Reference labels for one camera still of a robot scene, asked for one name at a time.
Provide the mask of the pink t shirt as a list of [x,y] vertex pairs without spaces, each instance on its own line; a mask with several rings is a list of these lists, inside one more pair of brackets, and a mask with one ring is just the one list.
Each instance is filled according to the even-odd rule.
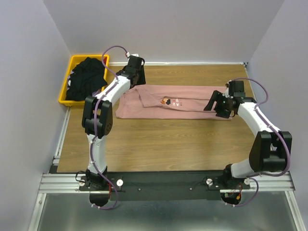
[[218,86],[138,85],[119,99],[116,117],[121,119],[214,119],[215,111],[205,111]]

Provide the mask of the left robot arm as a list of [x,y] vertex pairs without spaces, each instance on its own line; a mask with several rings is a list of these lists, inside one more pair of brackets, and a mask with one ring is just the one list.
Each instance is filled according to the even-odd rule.
[[129,89],[145,84],[144,60],[126,65],[115,73],[114,80],[103,92],[85,100],[82,126],[89,141],[89,165],[86,182],[96,190],[108,183],[105,142],[113,126],[113,104]]

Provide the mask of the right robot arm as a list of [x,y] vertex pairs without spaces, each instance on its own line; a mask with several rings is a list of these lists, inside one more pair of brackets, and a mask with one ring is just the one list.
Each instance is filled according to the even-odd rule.
[[290,167],[292,135],[274,126],[260,111],[254,98],[240,93],[239,97],[229,96],[215,90],[204,108],[213,109],[217,117],[229,118],[238,115],[251,129],[255,140],[249,157],[244,161],[229,164],[217,182],[231,189],[246,178],[266,175],[280,177]]

